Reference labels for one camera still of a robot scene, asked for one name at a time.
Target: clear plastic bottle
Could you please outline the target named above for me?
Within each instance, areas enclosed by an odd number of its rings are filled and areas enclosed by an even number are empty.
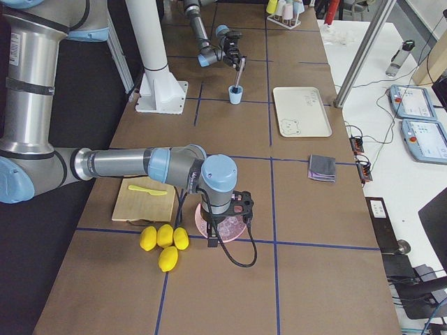
[[[410,55],[410,52],[412,51],[414,46],[414,40],[406,40],[402,43],[402,46],[400,47],[400,49],[398,49],[394,57],[391,59],[391,64],[385,71],[385,74],[388,77],[396,76],[397,72],[399,72],[399,69],[405,62],[405,59]]]

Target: yellow cup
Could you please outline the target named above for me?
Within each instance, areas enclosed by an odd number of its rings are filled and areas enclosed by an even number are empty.
[[[267,9],[265,10],[269,14],[273,14],[277,9],[278,0],[269,0]]]

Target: cutting board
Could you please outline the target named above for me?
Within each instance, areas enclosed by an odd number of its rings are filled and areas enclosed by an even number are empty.
[[[129,185],[152,190],[167,191],[166,195],[150,195],[147,192],[130,191]],[[162,184],[149,177],[123,179],[119,189],[112,221],[149,220],[170,222],[173,212],[175,190],[171,185]]]

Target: yellow lemon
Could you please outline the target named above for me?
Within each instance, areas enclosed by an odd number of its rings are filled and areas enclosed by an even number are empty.
[[[188,248],[189,238],[188,233],[182,227],[178,227],[174,230],[174,244],[179,250]]]
[[[156,243],[161,248],[167,248],[173,244],[174,229],[170,224],[162,225],[156,234]]]
[[[159,267],[161,271],[167,272],[174,269],[179,259],[179,251],[174,246],[165,248],[159,257]]]
[[[146,251],[150,251],[156,246],[156,229],[149,226],[145,228],[140,235],[140,246]]]

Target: white tray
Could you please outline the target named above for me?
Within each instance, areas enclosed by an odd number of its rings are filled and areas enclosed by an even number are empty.
[[[284,137],[328,137],[332,129],[316,87],[275,87],[274,105]]]

